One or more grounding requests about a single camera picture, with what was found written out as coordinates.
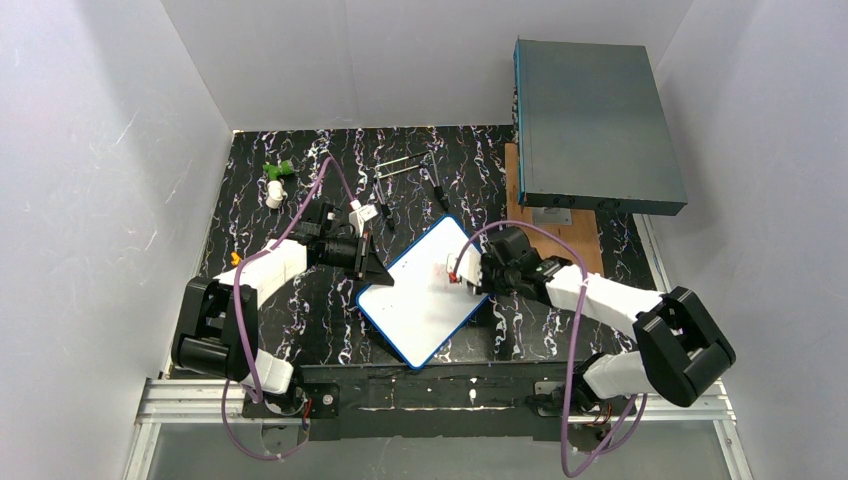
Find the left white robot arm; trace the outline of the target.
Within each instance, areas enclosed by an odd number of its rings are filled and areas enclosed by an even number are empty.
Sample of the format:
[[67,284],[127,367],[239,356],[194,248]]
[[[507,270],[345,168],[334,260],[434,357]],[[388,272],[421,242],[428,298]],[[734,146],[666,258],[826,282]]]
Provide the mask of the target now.
[[172,362],[255,393],[285,394],[294,367],[260,348],[261,306],[315,266],[340,269],[353,281],[393,285],[366,227],[377,214],[375,206],[359,202],[348,215],[329,203],[308,206],[285,239],[270,240],[256,259],[213,278],[191,279],[172,340]]

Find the blue framed whiteboard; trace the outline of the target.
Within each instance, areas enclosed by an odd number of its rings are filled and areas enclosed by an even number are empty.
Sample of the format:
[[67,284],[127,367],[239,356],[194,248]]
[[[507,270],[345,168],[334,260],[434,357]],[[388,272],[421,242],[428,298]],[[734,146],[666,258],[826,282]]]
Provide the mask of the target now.
[[371,284],[356,305],[411,369],[423,368],[488,301],[449,280],[470,238],[458,219],[445,215],[388,267],[392,286]]

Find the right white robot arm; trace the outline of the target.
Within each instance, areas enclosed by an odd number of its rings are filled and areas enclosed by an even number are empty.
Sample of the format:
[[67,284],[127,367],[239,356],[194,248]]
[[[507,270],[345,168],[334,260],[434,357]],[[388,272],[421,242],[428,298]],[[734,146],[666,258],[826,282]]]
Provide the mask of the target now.
[[700,298],[690,289],[668,293],[630,287],[560,256],[542,257],[521,225],[502,222],[482,253],[468,251],[454,272],[479,293],[517,294],[571,310],[628,336],[632,352],[568,358],[562,388],[567,407],[588,411],[603,401],[656,394],[689,407],[736,362],[737,356]]

